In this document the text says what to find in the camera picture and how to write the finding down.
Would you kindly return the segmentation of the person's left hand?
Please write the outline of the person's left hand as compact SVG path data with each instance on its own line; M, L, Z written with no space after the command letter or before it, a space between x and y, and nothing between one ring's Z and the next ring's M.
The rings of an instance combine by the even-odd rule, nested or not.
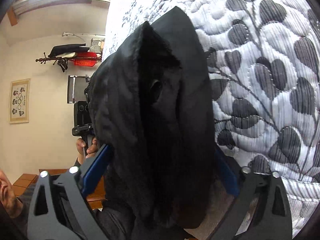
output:
M92 139L91 146L87 146L86 143L81 139L77 139L76 148L78 151L78 156L75 161L75 166L80 166L84 163L84 161L90 157L94 157L98 151L97 139Z

